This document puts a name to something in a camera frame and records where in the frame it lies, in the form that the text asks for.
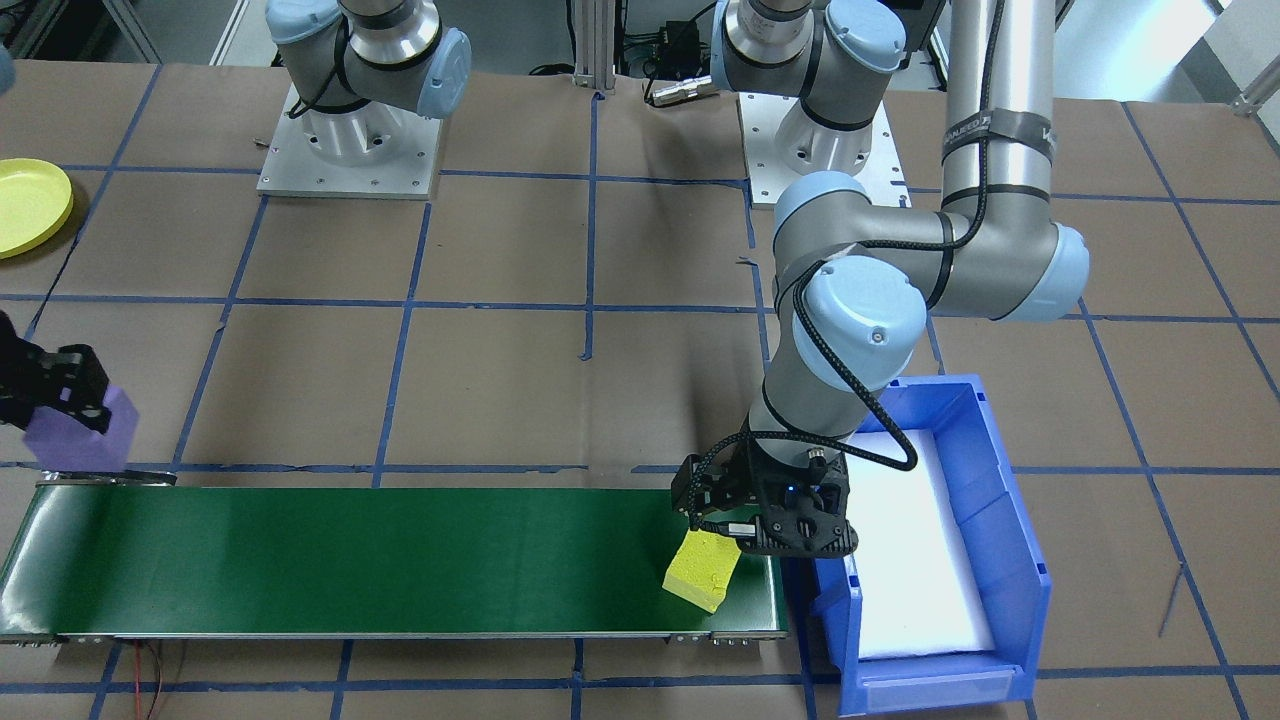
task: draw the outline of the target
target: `metal base plate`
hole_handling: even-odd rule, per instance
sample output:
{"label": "metal base plate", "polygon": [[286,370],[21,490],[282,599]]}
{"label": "metal base plate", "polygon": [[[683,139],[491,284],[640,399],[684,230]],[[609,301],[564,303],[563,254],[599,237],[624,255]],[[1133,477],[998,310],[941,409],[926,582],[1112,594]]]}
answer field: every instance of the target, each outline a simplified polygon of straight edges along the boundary
{"label": "metal base plate", "polygon": [[[773,141],[782,118],[796,104],[796,99],[745,92],[739,95],[737,101],[742,120],[742,150],[746,152],[746,168],[751,177],[751,206],[773,208],[782,191],[800,179],[800,173],[787,167],[782,159],[782,149]],[[910,208],[902,164],[897,159],[897,146],[888,129],[883,104],[876,110],[872,127],[876,141],[870,156],[856,176],[858,182],[870,193],[873,205]]]}
{"label": "metal base plate", "polygon": [[[284,108],[293,106],[297,91],[289,87]],[[430,200],[440,151],[440,126],[436,119],[420,118],[390,108],[402,123],[406,137],[398,152],[385,163],[346,167],[325,161],[308,145],[298,120],[280,113],[271,146],[262,163],[257,191],[285,197],[375,197],[387,200]]]}

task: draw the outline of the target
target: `yellow sponge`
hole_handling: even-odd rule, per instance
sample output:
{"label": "yellow sponge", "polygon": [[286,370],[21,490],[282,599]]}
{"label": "yellow sponge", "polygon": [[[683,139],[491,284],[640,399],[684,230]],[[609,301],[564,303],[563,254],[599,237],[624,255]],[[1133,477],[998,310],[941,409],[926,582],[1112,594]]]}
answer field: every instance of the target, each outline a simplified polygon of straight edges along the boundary
{"label": "yellow sponge", "polygon": [[662,589],[716,612],[742,551],[737,541],[704,530],[689,530],[667,568]]}

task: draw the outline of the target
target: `light blue joint cap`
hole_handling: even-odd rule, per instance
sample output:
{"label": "light blue joint cap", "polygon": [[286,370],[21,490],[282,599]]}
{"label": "light blue joint cap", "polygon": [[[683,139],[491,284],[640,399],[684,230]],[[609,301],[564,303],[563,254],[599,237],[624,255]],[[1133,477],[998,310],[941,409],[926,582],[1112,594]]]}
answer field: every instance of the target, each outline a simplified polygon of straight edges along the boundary
{"label": "light blue joint cap", "polygon": [[1057,224],[1057,249],[1032,292],[1004,320],[1047,323],[1075,307],[1089,279],[1089,249],[1075,228]]}
{"label": "light blue joint cap", "polygon": [[[818,334],[840,361],[870,389],[902,374],[924,333],[924,297],[893,265],[867,255],[846,255],[823,265],[804,293]],[[796,350],[828,386],[850,392],[792,316]]]}
{"label": "light blue joint cap", "polygon": [[306,40],[338,20],[338,0],[268,0],[266,27],[271,42]]}
{"label": "light blue joint cap", "polygon": [[13,58],[9,56],[9,51],[0,45],[0,95],[9,92],[13,87],[14,81],[18,79],[18,72],[13,67]]}
{"label": "light blue joint cap", "polygon": [[712,83],[721,90],[733,90],[724,72],[724,10],[728,0],[716,1],[716,20],[712,23]]}
{"label": "light blue joint cap", "polygon": [[440,38],[431,65],[417,96],[417,114],[424,118],[448,118],[458,109],[471,77],[471,40],[467,33],[451,27]]}
{"label": "light blue joint cap", "polygon": [[876,0],[831,0],[827,27],[836,42],[859,63],[892,73],[906,55],[906,28]]}
{"label": "light blue joint cap", "polygon": [[854,179],[850,174],[840,170],[818,170],[817,173],[809,173],[788,184],[787,188],[782,191],[782,195],[778,196],[778,202],[773,206],[773,227],[781,228],[782,223],[785,223],[792,213],[804,208],[810,200],[827,195],[828,192],[840,191],[854,191],[863,197],[870,197],[867,195],[867,188],[863,187],[863,183]]}

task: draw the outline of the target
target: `white foam insert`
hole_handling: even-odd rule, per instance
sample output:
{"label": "white foam insert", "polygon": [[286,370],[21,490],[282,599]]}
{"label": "white foam insert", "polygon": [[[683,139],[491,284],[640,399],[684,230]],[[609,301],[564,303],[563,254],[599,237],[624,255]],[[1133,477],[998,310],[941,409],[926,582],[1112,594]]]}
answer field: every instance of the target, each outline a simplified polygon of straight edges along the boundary
{"label": "white foam insert", "polygon": [[[993,650],[969,553],[951,511],[938,448],[929,430],[906,430],[920,461],[902,473],[847,457],[846,515],[859,544],[863,591],[858,656],[863,660]],[[890,457],[902,451],[888,433],[856,434],[850,445]]]}

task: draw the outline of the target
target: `blue tape grid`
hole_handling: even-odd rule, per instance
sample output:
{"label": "blue tape grid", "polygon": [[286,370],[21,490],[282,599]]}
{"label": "blue tape grid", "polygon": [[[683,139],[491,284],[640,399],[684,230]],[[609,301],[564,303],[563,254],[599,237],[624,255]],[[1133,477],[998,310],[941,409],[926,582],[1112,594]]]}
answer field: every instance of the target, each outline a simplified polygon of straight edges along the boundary
{"label": "blue tape grid", "polygon": [[[122,165],[120,158],[123,158],[124,151],[132,135],[146,109],[147,101],[151,97],[151,92],[156,85],[160,68],[152,74],[142,99],[140,100],[138,108],[125,131],[124,138],[122,140],[113,160],[108,165],[64,165],[70,170],[97,170],[104,172],[105,176],[99,186],[97,192],[90,202],[86,222],[82,229],[77,233],[74,241],[68,249],[67,256],[64,258],[63,266],[59,270],[52,287],[50,288],[50,302],[138,302],[138,304],[207,304],[207,305],[221,305],[223,306],[223,328],[230,318],[230,313],[237,305],[300,305],[300,306],[369,306],[369,307],[401,307],[402,309],[402,324],[401,334],[397,346],[397,354],[394,360],[394,366],[392,370],[392,382],[388,388],[388,405],[387,414],[384,418],[383,433],[379,438],[379,452],[378,459],[372,465],[270,465],[270,464],[241,464],[241,465],[212,465],[212,464],[189,464],[182,462],[182,450],[186,445],[187,434],[189,433],[191,424],[195,419],[196,410],[198,407],[200,398],[204,393],[205,384],[207,383],[209,373],[212,368],[212,363],[216,357],[218,346],[220,345],[221,329],[215,333],[215,337],[210,346],[210,352],[206,359],[205,368],[201,374],[201,380],[197,386],[197,391],[192,397],[191,409],[188,411],[187,421],[184,423],[182,438],[179,441],[179,447],[175,451],[174,461],[169,464],[156,462],[156,464],[136,464],[138,469],[155,469],[155,470],[178,470],[178,471],[242,471],[242,473],[274,473],[274,471],[311,471],[311,473],[371,473],[374,475],[374,486],[380,484],[380,478],[383,473],[556,473],[568,469],[585,469],[582,465],[393,465],[385,462],[385,447],[389,439],[389,432],[392,423],[394,420],[394,398],[398,389],[398,380],[401,369],[403,366],[403,351],[407,341],[412,310],[426,309],[426,307],[466,307],[466,309],[499,309],[499,310],[552,310],[552,311],[579,311],[585,313],[588,316],[588,341],[584,351],[584,359],[590,356],[591,351],[591,315],[596,311],[609,311],[609,313],[745,313],[755,314],[759,323],[760,333],[760,348],[762,357],[767,365],[768,363],[768,337],[765,332],[765,316],[772,313],[772,307],[765,306],[763,299],[763,279],[760,278],[759,268],[754,263],[751,265],[753,286],[755,291],[755,305],[753,307],[739,307],[739,306],[625,306],[625,305],[595,305],[594,304],[594,261],[591,261],[590,254],[594,251],[594,208],[595,208],[595,187],[599,182],[622,182],[622,183],[652,183],[652,184],[717,184],[724,187],[737,188],[744,192],[744,206],[745,206],[745,219],[746,219],[746,232],[748,232],[748,247],[755,247],[755,233],[751,225],[750,218],[750,195],[749,184],[745,179],[678,179],[678,178],[644,178],[644,177],[627,177],[627,176],[603,176],[598,173],[596,159],[598,159],[598,102],[603,99],[600,96],[593,97],[591,101],[591,167],[588,174],[572,174],[572,173],[518,173],[518,172],[472,172],[472,170],[442,170],[443,176],[474,176],[474,177],[503,177],[503,178],[525,178],[525,179],[563,179],[563,181],[581,181],[590,183],[590,200],[589,200],[589,263],[588,263],[588,295],[586,300],[581,305],[573,304],[512,304],[512,302],[433,302],[433,301],[419,301],[415,300],[416,284],[420,277],[421,265],[424,261],[425,251],[425,238],[429,225],[430,206],[424,211],[422,228],[419,238],[419,249],[415,258],[415,268],[411,275],[411,283],[406,300],[403,302],[397,301],[374,301],[374,300],[307,300],[307,299],[262,299],[262,297],[238,297],[239,281],[243,277],[243,270],[247,266],[250,254],[252,251],[253,241],[257,234],[257,229],[261,224],[262,214],[266,208],[266,199],[261,201],[259,213],[255,218],[253,227],[250,232],[250,237],[246,241],[246,247],[241,258],[239,266],[237,268],[236,278],[233,279],[232,287],[228,291],[227,297],[150,297],[150,296],[100,296],[100,295],[51,295],[52,290],[56,287],[58,279],[61,277],[63,270],[65,270],[67,263],[70,260],[72,252],[76,250],[82,240],[84,228],[88,227],[88,222],[92,219],[96,208],[100,204],[101,197],[105,195],[110,178],[115,173],[211,173],[211,174],[243,174],[243,176],[256,176],[257,169],[247,168],[195,168],[195,167],[141,167],[141,165]],[[1097,333],[1096,323],[1097,320],[1107,322],[1142,322],[1142,323],[1228,323],[1235,324],[1247,346],[1249,347],[1254,360],[1257,361],[1260,369],[1263,373],[1268,386],[1272,392],[1280,398],[1280,392],[1276,389],[1276,383],[1274,375],[1267,368],[1266,363],[1261,357],[1252,337],[1248,333],[1248,325],[1263,325],[1263,324],[1280,324],[1280,318],[1249,318],[1242,316],[1235,310],[1225,286],[1222,284],[1220,277],[1217,275],[1208,255],[1196,234],[1194,228],[1189,218],[1187,217],[1183,205],[1197,205],[1197,204],[1213,204],[1213,205],[1256,205],[1256,206],[1274,206],[1280,205],[1280,200],[1240,200],[1240,199],[1204,199],[1204,197],[1179,197],[1175,195],[1172,187],[1170,186],[1167,178],[1164,174],[1162,168],[1155,158],[1151,146],[1148,145],[1146,137],[1143,137],[1140,128],[1138,127],[1129,106],[1121,104],[1125,109],[1125,114],[1137,133],[1139,141],[1143,145],[1148,159],[1152,161],[1157,176],[1165,186],[1167,196],[1124,196],[1124,195],[1092,195],[1092,193],[1056,193],[1055,197],[1062,199],[1078,199],[1078,200],[1103,200],[1103,201],[1138,201],[1138,202],[1170,202],[1172,204],[1183,219],[1187,227],[1188,234],[1190,236],[1193,243],[1201,259],[1213,279],[1215,287],[1224,300],[1230,316],[1161,316],[1161,315],[1093,315],[1088,311],[1084,302],[1080,302],[1080,313],[1071,314],[1068,316],[1069,320],[1084,322],[1089,328],[1091,338],[1094,342],[1096,350],[1098,352],[1100,360],[1102,361],[1103,369],[1107,374],[1108,383],[1111,384],[1112,393],[1116,402],[1120,406],[1121,415],[1125,419],[1126,428],[1134,442],[1134,447],[1138,452],[1139,462],[1138,466],[1019,466],[1015,471],[1025,474],[1140,474],[1148,480],[1151,491],[1156,498],[1157,507],[1160,509],[1161,518],[1165,523],[1166,532],[1170,536],[1170,542],[1174,546],[1175,553],[1179,560],[1185,561],[1185,553],[1183,552],[1181,543],[1178,538],[1176,530],[1172,525],[1172,520],[1169,511],[1164,503],[1162,496],[1160,495],[1160,488],[1157,478],[1166,474],[1206,474],[1206,475],[1253,475],[1253,477],[1280,477],[1280,468],[1212,468],[1212,466],[1153,466],[1146,459],[1146,454],[1142,450],[1142,443],[1137,433],[1137,428],[1133,424],[1132,416],[1128,413],[1128,407],[1124,402],[1121,388],[1115,378],[1115,373],[1106,357],[1106,351],[1102,347],[1101,338]],[[910,188],[911,192],[918,193],[937,193],[936,188]],[[0,300],[18,300],[18,301],[40,301],[45,296],[29,295],[29,293],[0,293]],[[27,336],[31,337],[35,333],[36,325],[38,324],[40,316],[32,319],[27,328]],[[931,348],[933,350],[934,359],[938,361],[940,369],[945,372],[945,360],[942,356],[942,348],[938,342],[937,333],[933,328],[932,320],[928,324],[928,334]],[[0,468],[12,466],[31,466],[26,462],[0,462]],[[675,466],[666,465],[648,465],[637,466],[632,469],[634,473],[655,473],[655,474],[671,474],[676,470]],[[1224,676],[1231,691],[1233,700],[1236,705],[1236,710],[1242,719],[1248,717],[1247,708],[1244,707],[1243,698],[1240,697],[1239,688],[1235,684],[1235,676],[1243,675],[1280,675],[1280,665],[1231,665],[1228,661],[1225,652],[1222,651],[1221,642],[1213,629],[1210,614],[1204,606],[1203,597],[1201,594],[1199,587],[1196,584],[1194,578],[1188,566],[1187,571],[1188,584],[1190,587],[1192,596],[1196,601],[1197,610],[1201,614],[1202,621],[1206,625],[1206,630],[1210,634],[1211,642],[1213,644],[1215,652],[1219,657],[1217,665],[1207,666],[1134,666],[1134,667],[1069,667],[1069,669],[1042,669],[1039,676],[1042,679],[1087,679],[1087,678],[1128,678],[1128,676]],[[804,607],[805,598],[803,596],[804,588],[803,583],[796,579],[796,573],[790,571],[785,574],[785,589],[788,598],[792,601],[794,609]],[[332,707],[332,719],[340,717],[342,702],[344,693],[348,691],[463,691],[463,689],[568,689],[572,693],[571,703],[571,717],[577,720],[581,717],[581,693],[584,689],[591,688],[649,688],[649,687],[731,687],[731,685],[800,685],[805,689],[806,708],[809,717],[815,717],[815,701],[814,701],[814,687],[820,684],[838,683],[838,675],[826,675],[814,674],[809,662],[809,638],[805,629],[805,623],[803,618],[794,618],[795,632],[797,633],[797,641],[800,644],[800,660],[801,660],[801,673],[799,675],[708,675],[708,676],[692,676],[692,678],[609,678],[602,680],[586,680],[582,676],[582,667],[585,662],[585,647],[581,639],[575,641],[575,661],[573,667],[568,678],[553,678],[553,679],[474,679],[474,680],[360,680],[349,682],[348,671],[351,657],[353,653],[353,643],[347,641],[343,643],[343,650],[339,660],[338,676],[333,682],[280,682],[280,683],[209,683],[209,682],[188,682],[179,683],[172,687],[166,687],[166,692],[294,692],[300,689],[317,691],[317,692],[333,692],[334,701]],[[132,683],[116,683],[111,682],[111,676],[115,673],[115,667],[119,664],[120,648],[123,646],[113,647],[109,652],[104,671],[100,682],[97,683],[0,683],[0,694],[45,694],[45,693],[93,693],[95,701],[90,712],[90,719],[96,720],[101,715],[102,705],[105,697],[111,693],[131,693],[133,692]],[[154,685],[145,683],[143,687],[150,691]],[[1036,717],[1034,703],[1027,703],[1027,711],[1030,717]]]}

